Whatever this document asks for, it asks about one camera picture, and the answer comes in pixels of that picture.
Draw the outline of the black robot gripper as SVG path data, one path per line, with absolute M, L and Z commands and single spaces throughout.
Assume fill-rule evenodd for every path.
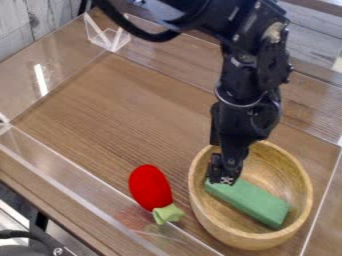
M 232 186 L 240 177 L 249 145 L 264 140 L 279 123 L 280 90 L 263 92 L 242 102 L 217 86 L 214 96 L 217 102 L 210 107 L 209 141 L 220 147 L 222 158 L 218 153 L 210 155 L 205 177 L 210 184 Z

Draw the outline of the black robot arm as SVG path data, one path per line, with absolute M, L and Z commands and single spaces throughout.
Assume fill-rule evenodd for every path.
M 157 23 L 150 33 L 122 15 L 110 0 L 93 0 L 105 16 L 134 37 L 162 43 L 194 30 L 218 41 L 222 66 L 210 107 L 210 157 L 206 177 L 232 185 L 249 146 L 264 140 L 281 113 L 280 86 L 292 65 L 287 51 L 288 23 L 276 0 L 142 0 Z

